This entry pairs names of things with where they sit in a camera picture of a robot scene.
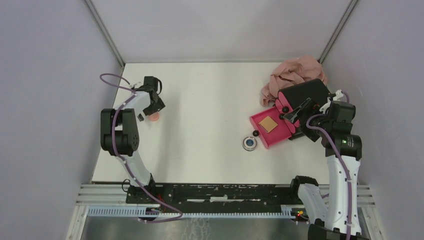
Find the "pink top drawer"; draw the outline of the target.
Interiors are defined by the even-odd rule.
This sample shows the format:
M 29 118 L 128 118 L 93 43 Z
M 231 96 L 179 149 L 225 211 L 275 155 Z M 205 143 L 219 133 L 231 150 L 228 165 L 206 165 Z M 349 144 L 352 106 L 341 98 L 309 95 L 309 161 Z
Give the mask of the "pink top drawer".
M 284 93 L 282 91 L 278 92 L 277 100 L 275 101 L 276 107 L 279 109 L 281 113 L 290 113 L 293 111 L 293 108 L 291 107 L 289 101 L 285 97 Z

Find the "round pink powder puff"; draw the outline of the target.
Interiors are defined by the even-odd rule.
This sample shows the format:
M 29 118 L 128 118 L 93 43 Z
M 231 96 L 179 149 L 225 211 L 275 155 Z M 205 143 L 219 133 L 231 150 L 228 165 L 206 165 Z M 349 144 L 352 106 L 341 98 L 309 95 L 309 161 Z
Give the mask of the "round pink powder puff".
M 153 113 L 153 114 L 151 114 L 151 115 L 148 115 L 148 116 L 147 116 L 147 118 L 148 118 L 148 120 L 149 120 L 149 121 L 151 121 L 151 122 L 156 122 L 156 121 L 158 121 L 158 120 L 159 120 L 159 118 L 160 118 L 160 113 L 159 113 L 159 112 L 155 112 L 155 113 Z

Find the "round clear powder jar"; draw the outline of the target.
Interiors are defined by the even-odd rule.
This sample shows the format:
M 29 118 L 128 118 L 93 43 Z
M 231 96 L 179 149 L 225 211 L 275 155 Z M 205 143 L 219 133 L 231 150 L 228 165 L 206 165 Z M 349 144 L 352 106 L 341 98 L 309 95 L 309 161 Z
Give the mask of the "round clear powder jar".
M 242 141 L 242 147 L 244 150 L 251 152 L 254 151 L 258 146 L 257 140 L 253 136 L 247 136 Z

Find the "black drawer organizer case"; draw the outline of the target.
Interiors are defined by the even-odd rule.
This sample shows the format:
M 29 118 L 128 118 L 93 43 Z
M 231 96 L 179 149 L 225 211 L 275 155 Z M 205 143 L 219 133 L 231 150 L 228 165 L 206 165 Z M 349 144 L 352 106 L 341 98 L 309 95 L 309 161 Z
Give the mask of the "black drawer organizer case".
M 309 109 L 303 110 L 302 112 L 304 115 L 299 116 L 295 123 L 291 123 L 289 120 L 284 119 L 284 115 L 291 112 L 281 113 L 279 111 L 281 119 L 284 119 L 295 126 L 294 134 L 288 138 L 289 140 L 295 140 L 303 136 L 301 130 L 305 127 L 306 121 L 311 116 L 319 114 L 319 107 L 328 102 L 330 91 L 320 79 L 314 79 L 294 86 L 283 88 L 278 92 L 280 91 L 283 92 L 288 102 L 290 103 L 292 107 L 291 112 L 295 112 L 297 108 L 300 108 L 306 100 L 310 99 Z

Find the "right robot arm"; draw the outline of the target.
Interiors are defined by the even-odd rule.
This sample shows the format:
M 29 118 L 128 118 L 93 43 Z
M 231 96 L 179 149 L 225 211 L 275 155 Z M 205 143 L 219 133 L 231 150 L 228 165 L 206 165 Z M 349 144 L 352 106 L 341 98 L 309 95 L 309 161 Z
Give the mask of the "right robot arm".
M 299 122 L 300 132 L 313 142 L 321 141 L 329 173 L 329 193 L 321 195 L 312 177 L 296 176 L 289 199 L 302 204 L 308 215 L 309 240 L 361 240 L 358 217 L 358 174 L 362 158 L 362 139 L 352 134 L 356 107 L 330 100 L 326 107 L 307 98 L 284 115 L 290 123 Z

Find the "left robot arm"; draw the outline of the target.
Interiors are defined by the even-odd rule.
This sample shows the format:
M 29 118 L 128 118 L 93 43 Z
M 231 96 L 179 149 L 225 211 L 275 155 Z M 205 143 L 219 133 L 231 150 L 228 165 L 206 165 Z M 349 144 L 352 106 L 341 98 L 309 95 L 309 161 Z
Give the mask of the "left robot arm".
M 160 97 L 163 84 L 154 76 L 144 77 L 141 85 L 116 85 L 117 89 L 129 92 L 129 97 L 115 108 L 104 108 L 100 112 L 101 148 L 115 157 L 125 169 L 129 182 L 138 186 L 138 197 L 149 204 L 156 200 L 158 191 L 152 173 L 146 168 L 138 148 L 141 142 L 138 124 L 160 118 L 165 103 Z

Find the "pink bottom drawer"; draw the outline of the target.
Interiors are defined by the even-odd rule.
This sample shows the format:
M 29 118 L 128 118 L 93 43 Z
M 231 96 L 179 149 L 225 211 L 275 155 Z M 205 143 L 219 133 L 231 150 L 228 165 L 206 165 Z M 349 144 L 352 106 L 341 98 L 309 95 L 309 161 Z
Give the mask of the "pink bottom drawer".
M 256 133 L 266 149 L 287 140 L 295 133 L 295 126 L 280 118 L 281 113 L 274 106 L 249 117 Z

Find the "square tan makeup sponge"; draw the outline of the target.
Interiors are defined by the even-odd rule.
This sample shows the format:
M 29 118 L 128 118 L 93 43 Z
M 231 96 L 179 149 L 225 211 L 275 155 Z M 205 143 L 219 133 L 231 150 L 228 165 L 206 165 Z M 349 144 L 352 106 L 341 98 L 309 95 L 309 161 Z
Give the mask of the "square tan makeup sponge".
M 275 122 L 270 116 L 266 116 L 264 119 L 262 119 L 258 125 L 266 132 L 270 133 L 272 132 L 277 126 L 278 123 Z

